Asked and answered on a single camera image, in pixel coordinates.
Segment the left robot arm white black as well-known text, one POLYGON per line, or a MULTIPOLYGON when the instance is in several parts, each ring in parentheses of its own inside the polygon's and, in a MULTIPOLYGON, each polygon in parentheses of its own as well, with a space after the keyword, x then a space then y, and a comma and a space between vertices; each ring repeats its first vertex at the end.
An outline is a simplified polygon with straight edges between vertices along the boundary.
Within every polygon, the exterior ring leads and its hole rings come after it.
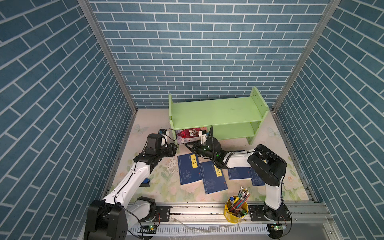
POLYGON ((85 240, 123 240, 137 223, 152 220, 156 201, 140 197, 128 207, 133 195, 163 158, 175 156, 178 146, 166 130, 149 134, 143 150, 123 180, 102 200, 94 200, 87 212, 85 240))

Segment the red pink Hamlet book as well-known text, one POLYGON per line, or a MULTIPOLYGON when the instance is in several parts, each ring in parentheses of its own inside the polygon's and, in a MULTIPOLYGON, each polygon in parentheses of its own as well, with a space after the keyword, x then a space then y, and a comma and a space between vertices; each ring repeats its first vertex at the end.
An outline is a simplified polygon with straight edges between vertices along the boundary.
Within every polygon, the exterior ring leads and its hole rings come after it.
POLYGON ((177 143, 185 144, 202 139, 202 135, 207 133, 207 127, 176 130, 177 143))

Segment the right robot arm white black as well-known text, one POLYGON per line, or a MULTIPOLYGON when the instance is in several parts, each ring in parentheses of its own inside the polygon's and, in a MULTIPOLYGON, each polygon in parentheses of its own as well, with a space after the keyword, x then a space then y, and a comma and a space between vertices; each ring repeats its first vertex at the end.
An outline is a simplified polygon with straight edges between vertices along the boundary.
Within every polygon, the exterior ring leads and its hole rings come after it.
POLYGON ((209 159, 221 170, 252 168, 266 186, 264 216, 269 221, 277 221, 286 212, 282 188, 287 171, 287 163, 266 146, 259 144, 255 149, 245 151, 225 151, 215 138, 205 143, 196 141, 185 146, 195 155, 209 159))

